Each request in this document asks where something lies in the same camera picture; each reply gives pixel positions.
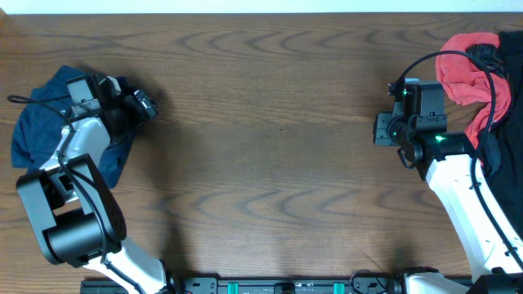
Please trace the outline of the navy blue shorts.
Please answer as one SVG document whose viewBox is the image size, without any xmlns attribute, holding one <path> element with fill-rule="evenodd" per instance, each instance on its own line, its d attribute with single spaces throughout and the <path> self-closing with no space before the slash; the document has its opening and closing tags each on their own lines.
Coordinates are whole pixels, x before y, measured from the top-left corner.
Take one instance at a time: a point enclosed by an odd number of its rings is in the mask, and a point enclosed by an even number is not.
<svg viewBox="0 0 523 294">
<path fill-rule="evenodd" d="M 47 100 L 59 111 L 66 111 L 72 100 L 66 82 L 83 76 L 84 72 L 63 65 L 44 86 L 32 90 L 34 100 Z M 41 105 L 27 105 L 19 116 L 11 141 L 11 164 L 25 168 L 28 172 L 38 170 L 54 153 L 61 139 L 63 120 L 57 114 Z M 136 136 L 131 131 L 118 145 L 111 145 L 104 151 L 98 166 L 109 188 L 117 184 Z"/>
</svg>

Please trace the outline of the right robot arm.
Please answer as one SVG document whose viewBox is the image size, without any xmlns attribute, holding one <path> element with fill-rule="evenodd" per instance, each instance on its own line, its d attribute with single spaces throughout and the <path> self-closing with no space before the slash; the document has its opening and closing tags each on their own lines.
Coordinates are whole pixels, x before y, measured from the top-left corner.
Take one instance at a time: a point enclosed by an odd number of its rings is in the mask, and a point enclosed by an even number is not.
<svg viewBox="0 0 523 294">
<path fill-rule="evenodd" d="M 522 239 L 493 196 L 475 149 L 462 132 L 447 130 L 445 92 L 437 81 L 390 84 L 392 110 L 377 114 L 373 142 L 395 146 L 436 194 L 466 253 L 472 283 L 463 285 L 436 269 L 408 269 L 389 283 L 390 293 L 520 293 Z"/>
</svg>

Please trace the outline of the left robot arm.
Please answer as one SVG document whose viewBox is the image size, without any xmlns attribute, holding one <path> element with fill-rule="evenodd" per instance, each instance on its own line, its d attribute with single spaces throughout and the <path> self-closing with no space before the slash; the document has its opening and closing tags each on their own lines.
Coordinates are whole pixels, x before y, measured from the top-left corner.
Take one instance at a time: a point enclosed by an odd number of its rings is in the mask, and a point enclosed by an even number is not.
<svg viewBox="0 0 523 294">
<path fill-rule="evenodd" d="M 83 75 L 66 83 L 64 122 L 51 157 L 19 178 L 17 192 L 44 257 L 105 275 L 128 293 L 174 293 L 164 263 L 127 236 L 123 212 L 98 166 L 103 153 L 154 118 L 156 104 L 125 78 Z"/>
</svg>

